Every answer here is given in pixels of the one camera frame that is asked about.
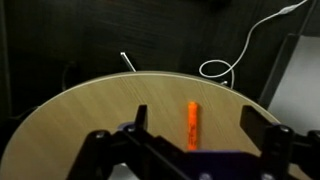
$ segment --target dark wall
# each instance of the dark wall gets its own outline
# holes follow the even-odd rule
[[[0,123],[10,114],[10,88],[3,1],[0,0]]]
[[[219,6],[205,0],[7,0],[14,112],[59,93],[68,61],[78,63],[80,81],[127,71],[119,56],[123,50],[140,70],[199,75],[205,60],[232,63],[252,25],[296,2],[233,0]],[[257,100],[281,42],[299,32],[310,4],[255,31],[235,69],[236,90]],[[316,18],[311,23],[317,24]],[[206,71],[223,69],[218,65]]]

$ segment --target white wire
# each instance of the white wire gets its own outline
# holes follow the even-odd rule
[[[122,59],[127,63],[127,65],[129,66],[129,68],[130,68],[133,72],[137,72],[137,70],[133,67],[133,65],[131,64],[130,59],[128,58],[128,56],[126,55],[125,52],[120,52],[120,56],[121,56]]]
[[[291,11],[293,11],[295,8],[303,5],[304,3],[306,3],[308,0],[304,0],[296,5],[292,5],[292,6],[288,6],[288,7],[285,7],[285,8],[290,8],[290,11],[286,11],[286,12],[283,12],[283,10],[285,8],[283,8],[282,10],[280,10],[279,12],[271,15],[271,16],[268,16],[262,20],[260,20],[259,22],[257,22],[255,25],[252,26],[252,28],[250,29],[248,35],[247,35],[247,39],[246,39],[246,42],[245,42],[245,45],[244,45],[244,48],[240,54],[240,56],[238,57],[238,59],[233,63],[233,65],[230,65],[228,62],[222,60],[222,59],[212,59],[212,60],[208,60],[206,62],[204,62],[203,64],[201,64],[201,66],[199,67],[199,73],[201,74],[201,76],[205,77],[205,78],[218,78],[218,77],[222,77],[224,75],[226,75],[227,73],[229,73],[231,71],[231,85],[230,85],[230,88],[233,89],[233,86],[234,86],[234,82],[235,82],[235,75],[234,75],[234,71],[233,71],[233,68],[240,62],[240,60],[243,58],[244,54],[246,53],[247,49],[248,49],[248,46],[249,46],[249,43],[250,43],[250,39],[251,39],[251,35],[252,35],[252,32],[255,30],[256,27],[258,27],[260,24],[274,18],[274,17],[277,17],[277,16],[280,16],[280,15],[284,15],[284,14],[288,14],[290,13]],[[220,73],[220,74],[217,74],[217,75],[207,75],[205,73],[202,72],[202,69],[205,65],[207,64],[210,64],[210,63],[222,63],[226,66],[228,66],[228,70],[224,71],[223,73]]]

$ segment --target white cable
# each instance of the white cable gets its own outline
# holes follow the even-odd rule
[[[248,46],[249,46],[249,43],[250,43],[250,39],[251,39],[251,35],[252,35],[252,32],[255,30],[256,27],[258,27],[260,24],[270,20],[270,19],[273,19],[277,16],[280,16],[280,15],[285,15],[285,14],[288,14],[292,11],[294,11],[296,8],[298,8],[299,6],[303,5],[304,3],[306,3],[308,0],[304,0],[296,5],[291,5],[291,6],[287,6],[283,9],[281,9],[279,12],[271,15],[271,16],[268,16],[264,19],[262,19],[261,21],[257,22],[255,25],[252,26],[252,28],[250,29],[248,35],[247,35],[247,39],[246,39],[246,42],[245,42],[245,45],[244,45],[244,48],[240,54],[240,56],[238,57],[238,59],[233,63],[233,65],[230,65],[228,62],[224,61],[224,60],[221,60],[221,59],[213,59],[213,60],[208,60],[206,62],[204,62],[203,64],[201,64],[201,66],[199,67],[199,73],[201,74],[201,76],[205,77],[205,78],[218,78],[218,77],[222,77],[224,75],[226,75],[227,73],[229,73],[231,71],[231,85],[230,85],[230,88],[233,89],[233,86],[234,86],[234,81],[235,81],[235,75],[234,75],[234,71],[233,71],[233,68],[240,62],[240,60],[243,58],[244,54],[246,53],[247,49],[248,49]],[[220,73],[220,74],[217,74],[217,75],[207,75],[205,73],[202,72],[202,68],[207,65],[207,64],[210,64],[210,63],[222,63],[226,66],[228,66],[228,70],[224,71],[223,73]]]
[[[124,62],[128,65],[129,69],[133,72],[137,72],[136,69],[133,67],[133,65],[131,64],[130,59],[128,58],[128,56],[126,55],[125,52],[120,52],[120,56],[122,57],[122,59],[124,60]]]

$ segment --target orange object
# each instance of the orange object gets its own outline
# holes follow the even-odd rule
[[[197,149],[197,123],[198,104],[192,101],[188,104],[188,150]]]

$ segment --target round wooden table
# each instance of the round wooden table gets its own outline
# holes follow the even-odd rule
[[[201,106],[199,149],[236,149],[259,155],[239,126],[243,105],[277,120],[243,95],[194,76],[167,72],[122,73],[95,79],[50,99],[34,111],[10,140],[0,179],[65,179],[86,135],[111,133],[148,105],[148,132],[187,147],[187,105]]]

